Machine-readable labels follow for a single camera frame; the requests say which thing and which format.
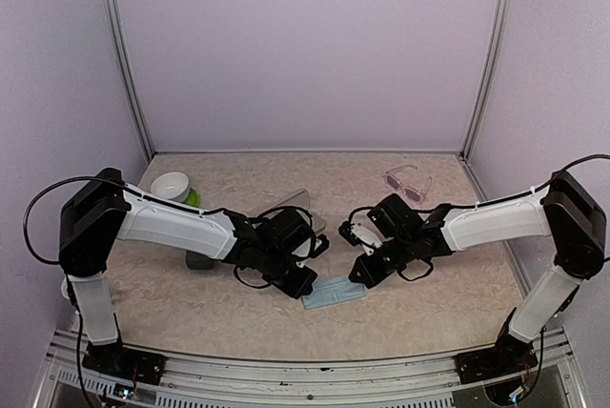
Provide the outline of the light blue cloth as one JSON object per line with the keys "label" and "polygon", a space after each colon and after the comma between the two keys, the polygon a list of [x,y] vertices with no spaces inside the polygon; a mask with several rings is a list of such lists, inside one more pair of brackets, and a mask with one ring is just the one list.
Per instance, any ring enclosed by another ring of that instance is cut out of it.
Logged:
{"label": "light blue cloth", "polygon": [[312,292],[302,297],[302,303],[305,310],[314,310],[359,300],[365,296],[362,284],[354,283],[343,275],[315,281]]}

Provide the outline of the pink glasses case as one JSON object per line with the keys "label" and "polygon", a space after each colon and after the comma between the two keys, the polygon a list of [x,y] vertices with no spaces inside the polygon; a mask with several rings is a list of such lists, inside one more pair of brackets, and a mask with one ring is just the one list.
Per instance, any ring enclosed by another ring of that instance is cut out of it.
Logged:
{"label": "pink glasses case", "polygon": [[276,203],[276,206],[295,206],[309,213],[313,220],[314,232],[319,235],[326,229],[326,221],[311,209],[311,198],[307,189],[301,188]]}

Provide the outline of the purple lens pink sunglasses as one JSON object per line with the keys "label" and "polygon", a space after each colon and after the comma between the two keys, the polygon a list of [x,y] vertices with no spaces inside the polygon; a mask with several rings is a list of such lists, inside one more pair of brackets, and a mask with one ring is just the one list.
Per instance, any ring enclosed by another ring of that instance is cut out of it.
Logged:
{"label": "purple lens pink sunglasses", "polygon": [[432,185],[432,177],[416,165],[405,164],[394,167],[384,174],[385,183],[396,193],[421,204]]}

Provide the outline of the grey-blue glasses case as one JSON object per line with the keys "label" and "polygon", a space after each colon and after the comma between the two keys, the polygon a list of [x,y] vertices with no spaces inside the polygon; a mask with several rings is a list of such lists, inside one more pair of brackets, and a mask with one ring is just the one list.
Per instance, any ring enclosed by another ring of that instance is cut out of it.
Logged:
{"label": "grey-blue glasses case", "polygon": [[198,253],[185,253],[185,264],[192,271],[208,271],[214,267],[214,260]]}

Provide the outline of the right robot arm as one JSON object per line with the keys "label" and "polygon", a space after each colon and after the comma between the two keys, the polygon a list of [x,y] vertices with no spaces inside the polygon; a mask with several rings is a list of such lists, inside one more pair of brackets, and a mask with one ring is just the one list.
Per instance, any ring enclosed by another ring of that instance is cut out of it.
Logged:
{"label": "right robot arm", "polygon": [[510,372],[546,323],[572,300],[583,280],[605,263],[606,215],[568,172],[527,192],[475,205],[441,204],[431,212],[415,210],[390,194],[367,211],[374,228],[347,219],[340,235],[363,248],[349,274],[372,289],[415,260],[431,263],[472,247],[530,236],[550,236],[556,254],[552,266],[509,316],[505,338],[489,350],[487,363],[499,374]]}

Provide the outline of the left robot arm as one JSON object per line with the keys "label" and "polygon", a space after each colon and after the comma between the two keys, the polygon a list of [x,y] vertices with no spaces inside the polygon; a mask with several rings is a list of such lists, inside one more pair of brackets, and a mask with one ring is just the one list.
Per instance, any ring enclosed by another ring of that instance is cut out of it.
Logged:
{"label": "left robot arm", "polygon": [[113,168],[81,180],[84,187],[61,210],[58,261],[97,360],[116,375],[132,367],[133,354],[119,342],[104,276],[115,241],[190,251],[229,264],[236,274],[254,270],[263,288],[276,287],[294,299],[312,292],[317,274],[306,263],[329,247],[315,231],[313,215],[295,205],[248,217],[156,197],[124,182]]}

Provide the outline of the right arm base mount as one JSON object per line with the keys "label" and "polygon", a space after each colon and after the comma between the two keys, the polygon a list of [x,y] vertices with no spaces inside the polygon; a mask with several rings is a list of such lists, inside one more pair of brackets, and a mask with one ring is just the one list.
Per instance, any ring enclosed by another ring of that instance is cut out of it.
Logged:
{"label": "right arm base mount", "polygon": [[509,334],[509,324],[515,311],[516,308],[505,319],[492,346],[459,353],[454,357],[461,384],[511,375],[539,364],[532,341],[521,341]]}

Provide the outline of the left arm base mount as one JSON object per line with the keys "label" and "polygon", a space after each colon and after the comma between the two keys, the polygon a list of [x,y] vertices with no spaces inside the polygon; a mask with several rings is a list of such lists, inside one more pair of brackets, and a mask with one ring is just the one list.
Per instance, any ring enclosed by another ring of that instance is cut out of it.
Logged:
{"label": "left arm base mount", "polygon": [[162,354],[126,347],[119,338],[111,344],[89,344],[82,364],[102,375],[158,386],[166,361]]}

